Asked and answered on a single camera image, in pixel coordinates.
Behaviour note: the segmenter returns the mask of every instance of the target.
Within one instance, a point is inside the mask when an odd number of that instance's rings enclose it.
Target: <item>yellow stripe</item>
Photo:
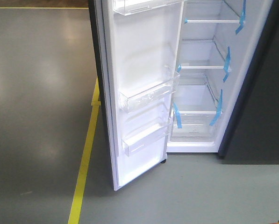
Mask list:
[[[87,7],[0,7],[0,9],[88,9]]]
[[[98,99],[99,99],[99,87],[98,87],[98,79],[97,79],[95,89],[93,92],[93,102],[97,102]],[[79,223],[84,188],[86,183],[86,176],[87,176],[90,156],[93,148],[93,138],[94,138],[95,129],[97,125],[98,113],[99,113],[99,106],[94,105],[92,108],[91,118],[89,120],[89,127],[87,131],[82,158],[81,158],[81,164],[79,168],[79,173],[78,173],[78,178],[77,178],[77,183],[76,183],[76,188],[75,188],[75,193],[74,193],[68,224]]]
[[[97,78],[96,83],[94,85],[92,102],[96,102],[99,100],[99,94],[100,94],[100,90],[99,90],[99,82],[98,82],[98,78]]]

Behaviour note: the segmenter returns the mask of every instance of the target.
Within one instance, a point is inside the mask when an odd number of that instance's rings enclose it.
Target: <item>glass shelf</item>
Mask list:
[[[131,15],[182,1],[183,0],[113,0],[113,5],[115,12],[122,15]]]
[[[120,92],[120,108],[129,113],[174,93],[178,85],[179,73],[167,70],[163,79],[164,81],[151,83],[150,88],[145,86],[144,89]]]
[[[144,149],[149,144],[166,137],[171,130],[172,122],[165,122],[157,119],[154,123],[148,124],[122,139],[122,147],[127,156],[131,156]]]
[[[213,40],[183,41],[179,63],[182,70],[223,69],[225,60]]]
[[[216,92],[215,87],[209,85],[206,76],[181,77],[173,101],[180,113],[216,114]]]
[[[240,17],[224,0],[188,0],[185,23],[239,23]]]

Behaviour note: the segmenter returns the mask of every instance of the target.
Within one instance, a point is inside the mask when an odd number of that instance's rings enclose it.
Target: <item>gray concrete floor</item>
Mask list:
[[[0,0],[0,7],[88,7],[88,0]]]
[[[0,9],[0,223],[67,223],[95,81],[87,10]],[[114,192],[99,115],[81,224],[267,224],[279,165],[169,155]]]
[[[95,80],[87,9],[0,9],[0,223],[67,223]]]
[[[279,165],[222,165],[171,154],[127,186],[109,183],[101,116],[80,224],[268,224],[279,220]]]

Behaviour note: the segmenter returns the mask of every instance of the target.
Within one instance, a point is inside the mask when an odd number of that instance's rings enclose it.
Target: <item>blue shipping tape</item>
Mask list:
[[[243,1],[243,9],[240,17],[240,26],[236,30],[236,35],[244,28],[246,20],[246,0]]]
[[[218,105],[217,105],[216,115],[213,118],[213,120],[211,121],[210,126],[213,126],[222,114],[222,94],[223,94],[223,91],[221,90]]]
[[[178,107],[177,107],[177,105],[175,103],[173,103],[173,109],[175,111],[178,128],[183,128],[182,127],[181,115],[180,115],[179,109],[178,109]]]
[[[223,70],[225,71],[226,75],[223,79],[223,82],[225,83],[225,81],[228,79],[229,77],[229,73],[230,73],[230,67],[229,67],[229,64],[231,62],[231,49],[230,47],[228,47],[228,54],[227,54],[227,57],[225,59],[225,64],[224,64],[224,67],[223,67]]]
[[[178,72],[180,72],[181,71],[181,69],[182,69],[182,66],[179,64],[179,66],[178,66]]]

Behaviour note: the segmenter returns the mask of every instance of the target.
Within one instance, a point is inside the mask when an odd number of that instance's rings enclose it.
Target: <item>refrigerator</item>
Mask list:
[[[89,11],[114,190],[167,153],[226,154],[279,0],[89,0]]]

